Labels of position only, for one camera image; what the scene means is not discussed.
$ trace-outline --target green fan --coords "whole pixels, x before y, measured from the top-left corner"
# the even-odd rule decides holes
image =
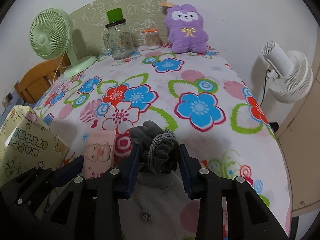
[[[71,66],[64,72],[65,78],[77,75],[97,60],[94,56],[77,59],[71,38],[72,27],[70,17],[65,11],[51,8],[36,16],[29,33],[31,47],[42,59],[55,59],[67,52]]]

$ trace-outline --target yellow bow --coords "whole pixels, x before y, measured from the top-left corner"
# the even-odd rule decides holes
[[[195,29],[195,28],[191,28],[191,29],[182,28],[181,31],[182,31],[183,33],[185,33],[185,32],[187,33],[187,35],[186,35],[185,37],[188,37],[188,36],[194,37],[194,35],[192,34],[192,32],[194,33],[194,32],[196,31],[196,29]]]

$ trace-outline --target orange tag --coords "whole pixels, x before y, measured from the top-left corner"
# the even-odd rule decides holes
[[[161,6],[163,6],[163,7],[173,7],[174,4],[173,3],[168,3],[168,2],[161,2]]]

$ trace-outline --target silver screw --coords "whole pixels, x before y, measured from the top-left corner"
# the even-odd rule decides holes
[[[206,168],[201,168],[201,169],[199,169],[199,172],[200,172],[201,174],[203,174],[203,175],[206,175],[206,174],[209,173],[209,170],[206,169]]]
[[[111,171],[110,171],[110,173],[112,174],[112,175],[117,175],[117,174],[119,174],[119,169],[117,169],[117,168],[115,168],[115,169],[112,169]]]
[[[74,178],[73,181],[74,181],[75,183],[80,183],[80,182],[83,181],[83,178],[82,178],[81,176],[77,176],[77,177]]]
[[[236,181],[238,181],[239,183],[244,183],[245,182],[245,179],[241,176],[237,176],[236,177]]]

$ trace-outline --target electric fan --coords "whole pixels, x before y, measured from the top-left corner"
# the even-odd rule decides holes
[[[97,60],[94,56],[77,59],[71,38],[72,27],[73,23],[65,11],[50,8],[36,16],[29,33],[31,47],[42,59],[55,59],[67,52],[71,66],[64,72],[65,78],[77,75]]]
[[[280,45],[269,41],[262,49],[262,55],[273,71],[267,74],[265,91],[281,103],[294,103],[311,89],[313,73],[304,54],[297,50],[285,53]]]

